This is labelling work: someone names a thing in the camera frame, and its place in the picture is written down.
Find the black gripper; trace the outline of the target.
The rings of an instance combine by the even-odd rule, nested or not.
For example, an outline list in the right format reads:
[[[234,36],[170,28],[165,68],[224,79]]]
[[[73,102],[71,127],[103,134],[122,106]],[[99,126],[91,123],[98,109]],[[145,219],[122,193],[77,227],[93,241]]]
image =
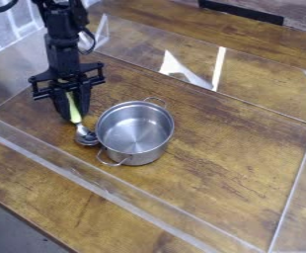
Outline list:
[[[90,110],[91,90],[106,82],[105,64],[101,61],[81,62],[78,38],[54,39],[50,34],[46,34],[44,39],[50,66],[43,73],[28,79],[32,84],[34,99],[51,98],[62,118],[70,121],[66,93],[73,92],[78,111],[82,116],[86,116]]]

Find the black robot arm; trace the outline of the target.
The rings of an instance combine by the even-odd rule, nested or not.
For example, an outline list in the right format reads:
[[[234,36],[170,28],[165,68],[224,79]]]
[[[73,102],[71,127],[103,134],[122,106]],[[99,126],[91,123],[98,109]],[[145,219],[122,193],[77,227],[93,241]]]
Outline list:
[[[85,32],[93,39],[93,33],[86,28],[89,24],[87,11],[81,0],[32,0],[46,23],[49,32],[44,35],[49,56],[49,70],[30,78],[34,89],[34,99],[51,98],[61,116],[73,120],[69,94],[78,113],[85,116],[90,109],[91,89],[106,82],[105,64],[101,61],[82,63],[81,54],[89,54],[97,42],[86,51],[78,47],[79,33]]]

